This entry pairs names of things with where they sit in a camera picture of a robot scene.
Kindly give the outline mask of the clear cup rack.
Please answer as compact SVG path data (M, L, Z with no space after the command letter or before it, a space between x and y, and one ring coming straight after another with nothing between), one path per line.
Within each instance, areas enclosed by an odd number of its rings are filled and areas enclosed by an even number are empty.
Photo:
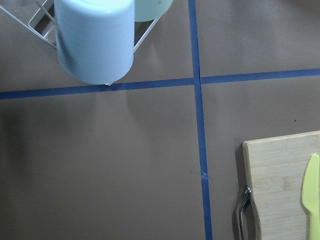
M0 3L0 8L3 12L5 12L7 15L9 15L11 18L13 18L22 26L26 27L38 38L40 38L41 40L43 40L44 42L52 46L57 51L54 2L55 0L3 0ZM138 25L138 23L134 21L133 64L129 72L131 71L134 65L135 52L137 51L141 43L144 41L146 36L153 29L155 24L156 24L155 20L145 22L142 25ZM110 86L113 83L102 84L102 85Z

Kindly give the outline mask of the light blue cup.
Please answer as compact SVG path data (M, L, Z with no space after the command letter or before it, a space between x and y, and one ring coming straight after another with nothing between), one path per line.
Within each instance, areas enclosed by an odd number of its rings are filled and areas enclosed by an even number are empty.
M112 84L134 61L133 0L54 1L57 55L77 80Z

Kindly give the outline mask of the yellow plastic knife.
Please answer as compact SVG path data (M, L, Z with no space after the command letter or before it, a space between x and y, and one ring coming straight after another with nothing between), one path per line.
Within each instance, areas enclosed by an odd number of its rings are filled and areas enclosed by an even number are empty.
M308 212L309 240L320 239L320 203L319 203L320 157L310 156L302 182L301 201Z

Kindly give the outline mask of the bamboo cutting board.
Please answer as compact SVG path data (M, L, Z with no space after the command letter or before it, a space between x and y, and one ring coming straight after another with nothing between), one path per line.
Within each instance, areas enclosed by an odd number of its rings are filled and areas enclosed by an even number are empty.
M309 240L302 185L311 155L320 156L320 133L248 140L242 150L246 185L237 209L239 238L249 238L251 226L244 222L244 212L251 206L254 239Z

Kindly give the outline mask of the mint green cup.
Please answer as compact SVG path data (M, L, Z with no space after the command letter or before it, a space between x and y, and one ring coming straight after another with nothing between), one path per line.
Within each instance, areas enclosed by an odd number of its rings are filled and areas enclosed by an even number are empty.
M161 17L172 5L173 0L135 0L134 20L147 22Z

